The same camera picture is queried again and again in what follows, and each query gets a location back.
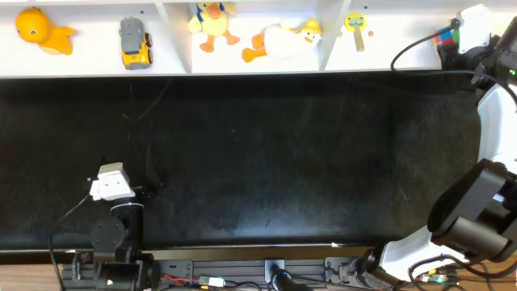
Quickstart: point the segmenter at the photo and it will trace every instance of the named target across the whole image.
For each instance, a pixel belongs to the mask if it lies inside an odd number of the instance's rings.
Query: wooden floor
[[[342,256],[342,255],[353,255],[363,251],[363,248],[354,248],[353,251],[347,251],[343,253],[339,249],[333,249],[332,255],[334,256]],[[222,250],[203,250],[202,257],[208,255],[210,259],[225,259],[221,257],[224,251]],[[250,254],[254,254],[255,259],[259,259],[262,255],[269,255],[264,250],[253,252],[252,249],[242,252],[242,254],[247,253],[248,255],[238,256],[238,259],[251,259],[248,256]],[[293,254],[300,254],[304,252],[299,252],[299,250],[294,251]],[[201,259],[199,251],[160,251],[154,254],[157,259],[185,259],[190,257],[192,259]],[[286,257],[286,259],[296,258],[296,255],[293,257]],[[490,272],[499,272],[504,268],[510,266],[513,262],[517,260],[517,255],[513,255],[506,262],[501,264],[494,264],[491,262],[485,262],[487,268]],[[482,281],[481,278],[476,277],[465,270],[459,271],[459,275],[462,278],[470,278],[474,280],[479,280],[480,282],[460,282],[460,286],[467,289],[468,291],[479,290],[485,291],[488,290],[486,283]],[[506,278],[493,280],[493,286],[496,291],[517,291],[517,284],[514,282],[511,283],[497,283],[501,280],[516,280],[516,274],[511,274]],[[443,287],[434,286],[434,287],[426,287],[429,291],[440,291],[443,290]],[[51,264],[25,264],[25,265],[0,265],[0,291],[58,291],[59,286],[56,280],[56,274],[53,271],[53,266]]]

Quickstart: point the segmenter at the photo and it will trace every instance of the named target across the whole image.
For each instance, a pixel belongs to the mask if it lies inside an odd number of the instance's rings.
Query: rubik's cube
[[[441,45],[448,45],[448,44],[458,44],[460,42],[460,33],[453,29],[449,32],[444,32],[441,35],[433,38],[433,44],[441,44]]]

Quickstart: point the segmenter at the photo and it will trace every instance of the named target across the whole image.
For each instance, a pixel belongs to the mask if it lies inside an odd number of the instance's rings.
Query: black tabletop
[[[166,81],[0,82],[0,250],[45,249],[102,157],[163,182],[147,249],[402,238],[477,161],[477,99],[441,78],[173,78],[136,122]],[[88,247],[108,215],[88,202],[56,247]]]

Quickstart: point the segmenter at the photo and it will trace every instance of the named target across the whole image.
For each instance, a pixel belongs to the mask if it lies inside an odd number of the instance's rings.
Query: black wheel
[[[148,47],[152,47],[153,46],[153,38],[147,32],[145,33],[145,44],[147,44]]]
[[[147,53],[147,57],[149,58],[149,63],[152,64],[153,63],[153,53],[151,51],[149,51]]]

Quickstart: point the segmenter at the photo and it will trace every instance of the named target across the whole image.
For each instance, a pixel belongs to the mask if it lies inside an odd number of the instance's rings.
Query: white shelf
[[[42,11],[55,25],[75,29],[72,55],[50,55],[38,44],[22,40],[15,27],[20,7],[0,9],[0,45],[4,57],[0,77],[88,77],[185,74],[154,4],[102,6],[46,6]],[[154,63],[147,70],[126,70],[120,47],[120,20],[138,17],[153,37]]]
[[[405,46],[448,25],[457,11],[478,0],[237,0],[229,30],[241,41],[227,45],[218,37],[215,51],[200,44],[204,33],[192,35],[188,21],[195,14],[194,0],[0,0],[0,78],[58,78],[103,76],[162,76],[197,74],[289,74],[334,71],[388,70],[393,57]],[[493,32],[501,35],[517,15],[515,0],[485,0],[492,10]],[[49,55],[37,44],[21,40],[15,29],[18,13],[38,6],[57,26],[71,27],[71,56]],[[366,51],[355,51],[353,35],[343,27],[351,12],[363,13],[374,37],[363,32]],[[154,63],[145,70],[126,70],[121,61],[120,20],[141,19],[153,37]],[[303,25],[316,18],[324,31],[318,47],[303,57],[273,60],[260,57],[249,64],[242,50],[251,39],[273,24]],[[343,30],[343,38],[338,33]],[[404,54],[399,69],[439,69],[435,46],[429,41]]]

